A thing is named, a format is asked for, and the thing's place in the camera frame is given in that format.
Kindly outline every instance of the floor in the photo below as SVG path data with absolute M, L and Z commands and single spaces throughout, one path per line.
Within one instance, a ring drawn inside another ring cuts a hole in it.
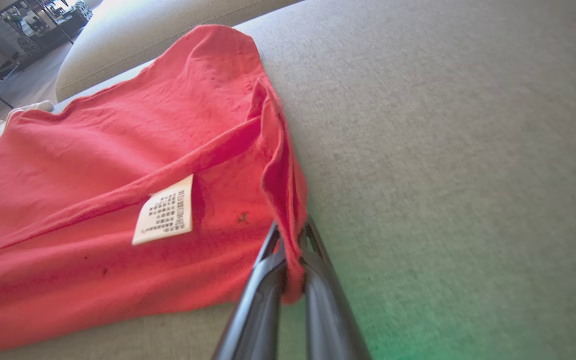
M 44 100 L 57 104 L 55 82 L 66 54 L 73 46 L 66 43 L 23 70 L 18 70 L 0 84 L 0 96 L 13 107 L 23 107 Z M 0 101 L 0 120 L 10 108 Z

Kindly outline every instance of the white tag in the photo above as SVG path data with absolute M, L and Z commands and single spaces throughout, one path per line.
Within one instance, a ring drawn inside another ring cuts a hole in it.
M 193 211 L 190 191 L 193 175 L 153 194 L 144 203 L 135 228 L 132 244 L 189 233 L 193 230 Z

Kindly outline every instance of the red t-shirt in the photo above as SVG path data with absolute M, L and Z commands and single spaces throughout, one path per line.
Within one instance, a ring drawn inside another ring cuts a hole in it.
M 150 195 L 191 174 L 192 231 L 133 246 Z M 195 28 L 60 114 L 12 116 L 0 137 L 0 350 L 236 301 L 273 220 L 296 300 L 306 193 L 253 39 L 229 27 Z

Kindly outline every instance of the gray couch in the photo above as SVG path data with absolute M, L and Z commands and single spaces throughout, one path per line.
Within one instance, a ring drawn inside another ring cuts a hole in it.
M 576 360 L 576 1 L 305 0 L 236 28 L 375 359 Z M 0 359 L 208 359 L 231 310 Z M 304 358 L 302 303 L 281 321 L 281 358 Z
M 155 59 L 197 25 L 232 27 L 299 0 L 87 2 L 98 7 L 61 64 L 55 84 L 58 101 Z

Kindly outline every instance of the stain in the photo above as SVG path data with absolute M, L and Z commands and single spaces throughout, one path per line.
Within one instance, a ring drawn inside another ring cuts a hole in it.
M 246 221 L 246 216 L 247 216 L 247 215 L 248 215 L 248 212 L 247 212 L 247 211 L 243 211 L 243 212 L 239 215 L 239 217 L 237 218 L 237 224 L 241 224 L 241 223 L 247 224 L 247 223 L 248 223 L 248 222 Z

